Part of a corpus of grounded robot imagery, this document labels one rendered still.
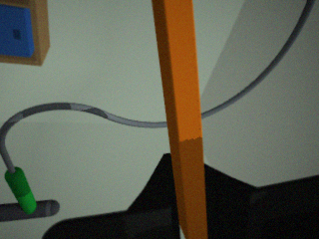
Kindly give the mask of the orange bar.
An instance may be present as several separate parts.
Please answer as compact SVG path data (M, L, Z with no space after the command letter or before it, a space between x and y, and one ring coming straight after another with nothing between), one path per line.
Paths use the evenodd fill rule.
M192 0L152 0L159 66L184 239L208 239Z

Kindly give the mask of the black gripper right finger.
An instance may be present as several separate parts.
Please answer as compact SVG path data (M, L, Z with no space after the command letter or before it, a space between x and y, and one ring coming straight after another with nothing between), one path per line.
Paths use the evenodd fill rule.
M204 164L208 239L260 239L272 219L319 208L319 175L256 187Z

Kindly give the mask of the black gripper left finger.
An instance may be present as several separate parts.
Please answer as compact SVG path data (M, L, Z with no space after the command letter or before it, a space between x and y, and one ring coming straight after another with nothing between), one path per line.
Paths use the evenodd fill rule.
M170 153L165 153L129 209L63 219L42 239L180 239Z

